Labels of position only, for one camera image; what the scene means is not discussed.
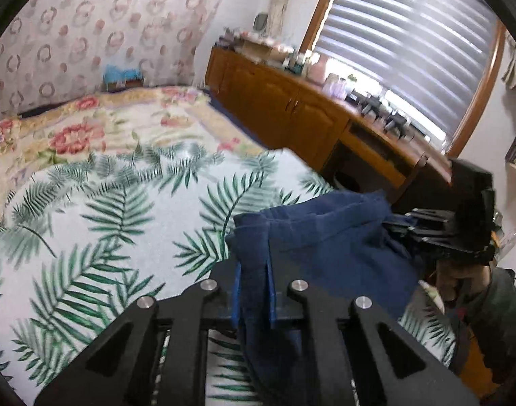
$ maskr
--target wooden window frame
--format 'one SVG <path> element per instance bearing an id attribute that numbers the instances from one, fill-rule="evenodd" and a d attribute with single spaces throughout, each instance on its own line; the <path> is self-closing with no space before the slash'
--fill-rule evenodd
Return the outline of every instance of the wooden window frame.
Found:
<path id="1" fill-rule="evenodd" d="M 329 5 L 332 0 L 319 0 L 314 11 L 313 17 L 310 20 L 307 33 L 303 38 L 303 43 L 299 48 L 301 53 L 305 53 L 307 50 L 313 48 L 314 42 L 318 37 L 318 32 L 322 23 L 325 19 L 326 13 L 329 9 Z M 474 94 L 471 104 L 468 106 L 467 112 L 463 117 L 459 128 L 455 132 L 453 141 L 447 152 L 448 157 L 459 157 L 463 151 L 468 140 L 472 136 L 478 122 L 487 107 L 487 102 L 493 91 L 493 88 L 497 82 L 498 72 L 500 70 L 500 64 L 504 54 L 504 46 L 506 43 L 506 27 L 499 20 L 497 22 L 497 28 L 495 30 L 495 37 L 493 45 L 491 47 L 491 53 L 489 61 L 484 72 L 484 75 L 478 85 L 478 89 Z"/>

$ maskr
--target cabinet door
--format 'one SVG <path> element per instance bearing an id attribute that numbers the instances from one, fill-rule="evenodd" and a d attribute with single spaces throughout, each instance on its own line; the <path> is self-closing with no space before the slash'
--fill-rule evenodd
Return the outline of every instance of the cabinet door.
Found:
<path id="1" fill-rule="evenodd" d="M 262 74 L 249 128 L 269 149 L 287 145 L 286 134 L 298 91 L 297 85 L 285 78 L 270 71 Z"/>
<path id="2" fill-rule="evenodd" d="M 289 124 L 288 147 L 320 171 L 348 124 L 348 113 L 320 94 L 301 93 Z"/>
<path id="3" fill-rule="evenodd" d="M 205 83 L 211 89 L 211 93 L 218 94 L 220 91 L 224 73 L 227 67 L 227 53 L 218 47 L 213 47 L 211 51 L 211 58 L 207 66 L 207 73 L 205 74 Z"/>
<path id="4" fill-rule="evenodd" d="M 237 57 L 230 61 L 218 98 L 244 126 L 250 128 L 259 86 L 259 70 Z"/>

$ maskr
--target garment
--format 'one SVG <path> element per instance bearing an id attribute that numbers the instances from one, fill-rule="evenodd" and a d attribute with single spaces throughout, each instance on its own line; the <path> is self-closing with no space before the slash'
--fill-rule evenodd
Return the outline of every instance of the garment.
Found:
<path id="1" fill-rule="evenodd" d="M 234 320 L 254 386 L 266 404 L 306 404 L 298 334 L 271 327 L 271 257 L 299 265 L 294 279 L 347 300 L 366 295 L 397 319 L 418 276 L 408 252 L 382 226 L 392 218 L 382 194 L 340 191 L 234 218 L 235 231 L 227 240 L 240 263 Z"/>
<path id="2" fill-rule="evenodd" d="M 507 271 L 492 271 L 487 290 L 467 305 L 467 321 L 493 381 L 501 384 L 483 404 L 516 406 L 516 288 Z"/>

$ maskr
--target person's arm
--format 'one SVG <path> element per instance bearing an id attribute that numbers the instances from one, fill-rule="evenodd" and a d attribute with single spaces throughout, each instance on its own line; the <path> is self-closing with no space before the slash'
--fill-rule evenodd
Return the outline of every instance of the person's arm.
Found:
<path id="1" fill-rule="evenodd" d="M 510 275 L 500 268 L 438 268 L 437 286 L 446 300 L 455 299 L 458 279 L 470 279 L 467 321 L 492 370 L 493 381 L 502 384 L 487 404 L 516 405 L 516 288 Z"/>

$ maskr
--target window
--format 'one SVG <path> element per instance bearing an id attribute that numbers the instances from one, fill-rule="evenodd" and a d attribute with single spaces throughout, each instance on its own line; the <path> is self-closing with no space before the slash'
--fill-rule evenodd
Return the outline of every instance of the window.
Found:
<path id="1" fill-rule="evenodd" d="M 331 0 L 313 49 L 381 87 L 440 146 L 479 90 L 497 23 L 483 0 Z"/>

